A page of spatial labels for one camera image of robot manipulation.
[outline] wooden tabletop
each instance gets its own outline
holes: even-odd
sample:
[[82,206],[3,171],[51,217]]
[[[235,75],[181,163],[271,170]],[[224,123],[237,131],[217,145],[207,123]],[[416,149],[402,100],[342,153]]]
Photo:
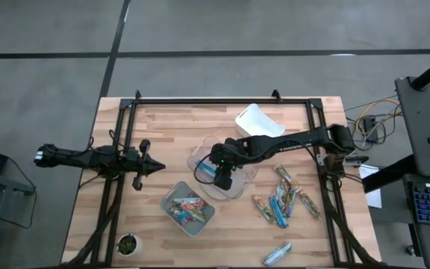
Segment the wooden tabletop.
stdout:
[[[94,146],[112,144],[108,130],[115,129],[119,101],[120,98],[101,99],[93,130]],[[341,98],[322,97],[322,101],[327,125],[346,125]],[[138,235],[143,240],[143,250],[141,254],[130,257],[121,257],[114,252],[113,266],[263,266],[263,257],[284,241],[291,242],[293,249],[278,266],[332,265],[323,213],[322,219],[317,220],[298,201],[289,219],[290,227],[281,229],[266,222],[251,201],[252,194],[263,199],[274,194],[280,177],[275,174],[273,167],[283,164],[322,211],[316,167],[305,150],[280,153],[257,164],[257,176],[237,200],[214,200],[204,193],[193,178],[187,166],[190,153],[207,136],[215,136],[220,140],[241,137],[235,130],[234,119],[246,106],[137,106],[131,145],[137,147],[143,138],[149,139],[152,143],[150,156],[165,164],[166,169],[153,173],[148,178],[144,177],[142,191],[135,191],[131,186],[134,174],[127,175],[116,239],[128,232]],[[304,105],[260,107],[268,117],[285,125],[285,134],[309,130]],[[125,129],[122,130],[121,140],[124,134]],[[81,182],[93,176],[93,171],[84,172]],[[159,208],[162,197],[179,181],[185,181],[216,209],[213,219],[196,238],[187,236]],[[97,179],[78,192],[63,262],[75,256],[96,228],[103,185],[103,179]],[[357,182],[344,179],[341,192],[349,228],[369,254],[380,260],[363,187]],[[107,247],[107,233],[108,229],[102,241],[101,259]],[[337,241],[341,246],[339,231]]]

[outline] small potted plant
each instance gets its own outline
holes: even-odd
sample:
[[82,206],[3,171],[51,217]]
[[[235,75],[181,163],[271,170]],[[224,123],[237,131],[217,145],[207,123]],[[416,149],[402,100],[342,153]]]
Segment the small potted plant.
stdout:
[[131,233],[123,235],[117,243],[117,252],[124,257],[140,253],[142,250],[142,239]]

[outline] pile of snack bars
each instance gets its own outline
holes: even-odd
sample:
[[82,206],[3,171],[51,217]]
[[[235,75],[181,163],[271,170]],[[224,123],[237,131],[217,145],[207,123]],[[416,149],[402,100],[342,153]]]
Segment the pile of snack bars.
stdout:
[[197,197],[195,193],[190,193],[187,198],[175,198],[172,201],[172,213],[181,225],[188,223],[189,221],[201,221],[207,222],[202,209],[207,206],[207,203],[200,197]]
[[269,204],[265,204],[260,197],[253,196],[253,202],[270,223],[277,223],[281,228],[287,228],[287,219],[293,213],[296,197],[299,196],[309,212],[321,218],[321,213],[313,200],[302,190],[301,185],[292,179],[288,172],[281,166],[275,166],[275,171],[281,176],[281,182],[276,187],[276,194],[269,197]]

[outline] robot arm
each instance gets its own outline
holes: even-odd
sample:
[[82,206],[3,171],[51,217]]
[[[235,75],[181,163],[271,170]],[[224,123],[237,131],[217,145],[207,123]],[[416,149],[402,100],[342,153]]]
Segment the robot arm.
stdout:
[[53,144],[44,144],[37,150],[34,163],[38,167],[66,165],[93,169],[100,176],[108,178],[115,178],[122,171],[137,172],[133,186],[137,191],[140,191],[142,189],[141,176],[148,176],[153,172],[165,168],[164,164],[150,158],[150,155],[147,153],[149,147],[150,142],[145,139],[140,143],[140,154],[134,147],[119,151],[116,146],[100,146],[95,149],[86,149],[79,152],[59,149]]
[[245,164],[257,164],[278,152],[301,149],[306,146],[321,146],[328,156],[325,165],[332,173],[343,173],[343,159],[355,150],[348,127],[332,125],[318,127],[312,131],[287,134],[281,137],[256,135],[238,140],[227,138],[217,143],[208,156],[216,165],[214,184],[223,190],[231,187],[231,171]]

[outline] concrete floor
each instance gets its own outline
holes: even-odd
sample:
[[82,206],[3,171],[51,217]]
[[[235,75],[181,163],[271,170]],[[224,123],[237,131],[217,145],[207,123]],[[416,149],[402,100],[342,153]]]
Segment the concrete floor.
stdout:
[[[0,0],[0,53],[109,52],[121,6],[122,0]],[[132,0],[120,51],[206,49],[430,49],[430,1]],[[39,194],[31,229],[4,225],[0,268],[60,261],[81,171],[37,168],[34,152],[48,142],[84,148],[106,65],[106,59],[0,60],[0,152],[21,165]],[[429,66],[430,55],[119,59],[108,95],[138,89],[144,96],[266,96],[279,89],[284,96],[342,96],[349,108],[393,95],[395,78]],[[411,153],[402,119],[397,123],[386,144],[367,152],[370,164]],[[15,197],[7,217],[25,223],[31,203]],[[404,254],[410,239],[399,224],[375,229],[385,262],[423,266]]]

